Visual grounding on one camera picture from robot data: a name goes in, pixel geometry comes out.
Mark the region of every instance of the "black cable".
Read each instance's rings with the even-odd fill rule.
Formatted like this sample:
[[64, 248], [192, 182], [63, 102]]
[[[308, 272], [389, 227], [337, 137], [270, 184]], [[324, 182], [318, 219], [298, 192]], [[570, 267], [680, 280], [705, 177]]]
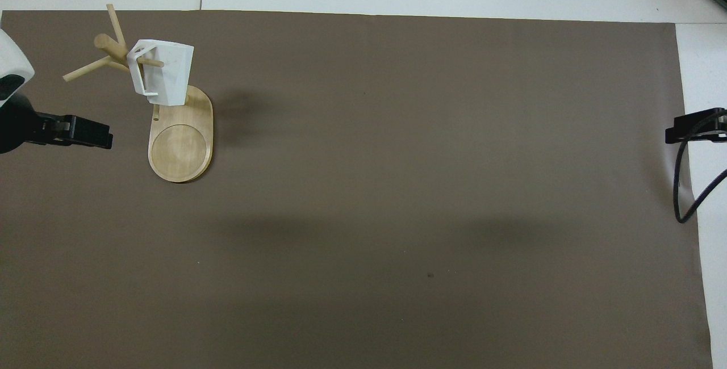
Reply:
[[680, 223], [686, 223], [691, 216], [696, 211], [696, 208], [699, 207], [699, 204], [704, 201], [704, 199], [707, 198], [707, 195], [714, 190], [719, 183], [721, 183], [725, 178], [727, 178], [727, 169], [723, 170], [722, 173], [719, 174], [718, 177], [716, 177], [709, 185], [707, 185], [707, 188], [702, 191], [702, 193], [699, 195], [696, 200], [694, 200], [694, 203], [689, 207], [689, 209], [684, 213], [684, 216], [681, 216], [681, 212], [679, 210], [679, 173], [680, 173], [680, 167], [681, 167], [681, 159], [684, 154], [684, 149], [686, 149], [686, 144], [694, 137], [696, 132], [701, 128], [702, 126], [706, 125], [711, 120], [714, 120], [716, 118], [719, 118], [720, 116], [727, 115], [727, 110], [719, 110], [716, 111], [714, 114], [707, 116], [703, 120], [699, 121], [694, 125], [689, 132], [684, 137], [684, 140], [681, 141], [681, 144], [679, 144], [679, 152], [677, 153], [677, 163], [674, 168], [674, 188], [672, 191], [672, 200], [674, 202], [674, 216], [676, 216], [677, 221]]

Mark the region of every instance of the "wooden base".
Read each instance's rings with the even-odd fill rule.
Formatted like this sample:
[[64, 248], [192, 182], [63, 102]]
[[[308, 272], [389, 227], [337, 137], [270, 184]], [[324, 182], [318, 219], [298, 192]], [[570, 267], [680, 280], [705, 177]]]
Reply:
[[160, 178], [184, 183], [202, 175], [212, 159], [214, 119], [210, 98], [187, 87], [178, 107], [155, 106], [149, 133], [149, 165]]

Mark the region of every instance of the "wooden mug tree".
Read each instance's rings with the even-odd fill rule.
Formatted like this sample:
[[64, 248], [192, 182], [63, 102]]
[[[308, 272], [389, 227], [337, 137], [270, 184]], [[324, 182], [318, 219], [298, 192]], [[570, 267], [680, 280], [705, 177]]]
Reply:
[[[114, 5], [106, 7], [116, 40], [100, 33], [94, 38], [94, 46], [107, 56], [64, 75], [63, 79], [68, 82], [102, 66], [129, 72], [137, 93], [147, 95], [154, 107], [148, 144], [149, 165], [159, 177], [175, 183], [199, 177], [210, 165], [214, 118], [207, 94], [187, 85], [192, 47], [168, 41], [139, 40], [129, 51]], [[141, 53], [166, 56], [169, 61], [139, 56]], [[154, 90], [155, 82], [164, 82], [166, 87]], [[174, 86], [177, 94], [167, 95], [166, 88]]]

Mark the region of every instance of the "brown mat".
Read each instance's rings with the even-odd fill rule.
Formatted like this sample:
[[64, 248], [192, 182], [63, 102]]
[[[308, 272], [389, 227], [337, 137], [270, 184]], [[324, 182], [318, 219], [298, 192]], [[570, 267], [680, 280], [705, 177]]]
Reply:
[[115, 139], [0, 157], [3, 367], [711, 367], [672, 24], [119, 17], [195, 46], [215, 156], [163, 181], [127, 76], [62, 81], [105, 12], [5, 12]]

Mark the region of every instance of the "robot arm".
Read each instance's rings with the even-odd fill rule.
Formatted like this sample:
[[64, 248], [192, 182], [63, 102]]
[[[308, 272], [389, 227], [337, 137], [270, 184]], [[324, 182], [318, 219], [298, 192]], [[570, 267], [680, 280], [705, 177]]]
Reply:
[[36, 112], [17, 91], [35, 74], [23, 51], [0, 30], [0, 153], [23, 142], [111, 149], [109, 126], [75, 115]]

